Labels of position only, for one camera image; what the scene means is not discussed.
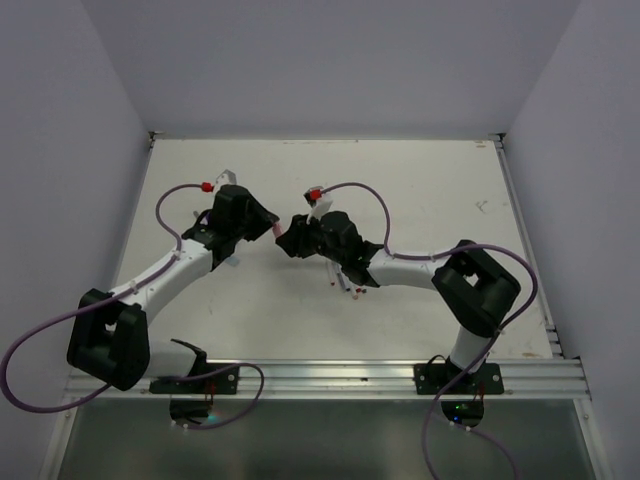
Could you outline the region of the pink marker pen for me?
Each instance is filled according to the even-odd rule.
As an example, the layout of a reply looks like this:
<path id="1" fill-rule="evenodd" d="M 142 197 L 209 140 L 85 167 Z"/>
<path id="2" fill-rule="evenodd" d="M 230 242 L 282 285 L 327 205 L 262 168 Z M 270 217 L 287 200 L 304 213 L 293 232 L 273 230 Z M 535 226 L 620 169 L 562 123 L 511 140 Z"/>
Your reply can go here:
<path id="1" fill-rule="evenodd" d="M 327 261 L 326 262 L 326 271 L 327 271 L 327 275 L 328 275 L 328 279 L 329 279 L 329 283 L 330 285 L 333 287 L 336 285 L 336 280 L 335 280 L 335 276 L 334 276 L 334 272 L 333 272 L 333 267 L 331 266 L 331 262 Z"/>

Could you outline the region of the pink highlighter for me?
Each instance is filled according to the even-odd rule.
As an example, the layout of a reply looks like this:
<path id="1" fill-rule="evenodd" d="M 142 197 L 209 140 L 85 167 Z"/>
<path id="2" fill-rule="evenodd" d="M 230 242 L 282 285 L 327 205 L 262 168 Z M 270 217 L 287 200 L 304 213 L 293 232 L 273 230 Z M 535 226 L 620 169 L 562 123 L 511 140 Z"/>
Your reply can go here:
<path id="1" fill-rule="evenodd" d="M 283 230 L 282 230 L 281 225 L 280 225 L 279 223 L 275 224 L 275 225 L 272 227 L 272 232 L 273 232 L 273 234 L 274 234 L 274 236 L 275 236 L 275 237 L 279 237 L 279 236 L 281 236 L 281 235 L 283 234 Z"/>

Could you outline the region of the clear white pen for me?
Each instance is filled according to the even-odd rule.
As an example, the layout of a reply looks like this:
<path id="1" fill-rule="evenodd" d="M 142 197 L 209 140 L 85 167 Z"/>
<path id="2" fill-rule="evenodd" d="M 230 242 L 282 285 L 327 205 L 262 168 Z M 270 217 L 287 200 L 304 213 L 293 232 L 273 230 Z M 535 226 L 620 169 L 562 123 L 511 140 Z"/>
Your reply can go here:
<path id="1" fill-rule="evenodd" d="M 345 292 L 350 292 L 351 291 L 350 284 L 349 284 L 348 280 L 345 278 L 345 276 L 342 274 L 342 272 L 341 272 L 339 267 L 336 268 L 336 278 L 337 278 L 338 283 L 340 284 L 341 288 Z"/>

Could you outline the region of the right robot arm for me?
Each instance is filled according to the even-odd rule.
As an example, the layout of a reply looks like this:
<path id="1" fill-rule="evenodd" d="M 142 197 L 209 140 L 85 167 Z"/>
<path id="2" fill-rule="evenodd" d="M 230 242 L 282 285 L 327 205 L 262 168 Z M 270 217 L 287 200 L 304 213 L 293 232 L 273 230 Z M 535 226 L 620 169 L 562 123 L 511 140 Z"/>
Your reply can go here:
<path id="1" fill-rule="evenodd" d="M 460 328 L 447 358 L 451 389 L 468 392 L 481 380 L 485 349 L 521 292 L 516 278 L 470 240 L 464 250 L 441 260 L 395 258 L 381 244 L 363 239 L 348 215 L 333 211 L 321 218 L 292 218 L 276 244 L 291 258 L 322 256 L 340 267 L 351 283 L 378 288 L 408 286 L 434 290 Z"/>

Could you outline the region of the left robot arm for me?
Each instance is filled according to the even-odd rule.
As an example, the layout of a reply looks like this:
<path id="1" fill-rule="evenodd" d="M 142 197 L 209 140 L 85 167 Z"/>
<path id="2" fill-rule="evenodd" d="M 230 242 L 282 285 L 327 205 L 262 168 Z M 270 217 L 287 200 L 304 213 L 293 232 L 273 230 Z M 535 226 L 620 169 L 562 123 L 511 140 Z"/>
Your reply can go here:
<path id="1" fill-rule="evenodd" d="M 214 190 L 203 211 L 160 261 L 109 292 L 92 289 L 80 300 L 66 360 L 121 391 L 143 378 L 174 381 L 185 392 L 208 379 L 207 354 L 182 340 L 154 343 L 149 327 L 182 291 L 231 257 L 241 241 L 255 241 L 279 221 L 244 187 Z"/>

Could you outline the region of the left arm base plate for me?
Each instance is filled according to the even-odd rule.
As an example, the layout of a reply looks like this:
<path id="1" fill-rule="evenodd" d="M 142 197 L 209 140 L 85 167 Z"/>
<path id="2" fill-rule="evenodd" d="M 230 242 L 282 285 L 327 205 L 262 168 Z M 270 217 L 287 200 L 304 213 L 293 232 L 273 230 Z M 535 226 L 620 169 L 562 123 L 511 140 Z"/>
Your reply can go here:
<path id="1" fill-rule="evenodd" d="M 195 379 L 153 380 L 148 391 L 166 395 L 235 395 L 239 373 L 240 367 L 235 363 L 206 363 L 191 373 Z"/>

